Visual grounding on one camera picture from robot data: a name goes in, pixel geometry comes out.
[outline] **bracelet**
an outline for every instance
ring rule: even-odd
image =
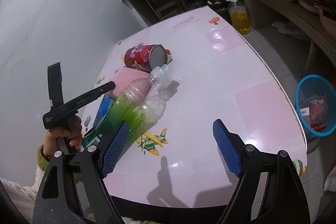
[[[51,156],[49,155],[46,155],[44,152],[43,152],[43,148],[44,148],[44,144],[41,146],[41,155],[42,157],[44,157],[46,159],[47,162],[49,162],[51,160]]]

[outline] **blue textured pad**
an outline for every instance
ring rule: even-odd
[[[106,150],[102,157],[100,171],[104,178],[106,178],[109,173],[113,172],[114,167],[119,160],[121,151],[123,150],[124,145],[128,139],[128,135],[129,127],[128,123],[125,122],[115,135],[113,141],[110,144],[110,147]]]
[[[235,175],[240,178],[243,173],[243,169],[240,166],[239,153],[227,136],[226,130],[218,121],[214,121],[212,125],[212,131],[227,167],[229,168],[230,172],[235,173]]]

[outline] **white plastic bag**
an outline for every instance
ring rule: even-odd
[[[289,34],[291,37],[296,38],[296,39],[310,41],[309,36],[306,35],[293,22],[289,22],[289,23],[285,24],[285,23],[277,20],[277,21],[272,23],[272,26],[277,28],[279,33]]]

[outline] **barcode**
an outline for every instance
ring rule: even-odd
[[[90,146],[90,145],[97,145],[97,144],[99,144],[99,142],[100,142],[100,139],[99,139],[98,137],[95,137],[95,138],[89,143],[88,146]]]

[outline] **plastic bag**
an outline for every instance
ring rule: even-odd
[[[314,95],[301,101],[301,107],[309,107],[310,124],[324,122],[327,116],[327,96]]]
[[[300,28],[298,28],[294,23],[289,22],[287,24],[281,22],[281,21],[275,21],[272,23],[272,26],[278,29],[279,33],[282,34],[289,34],[291,37],[304,40],[304,41],[310,41],[310,38],[308,35],[306,35]]]

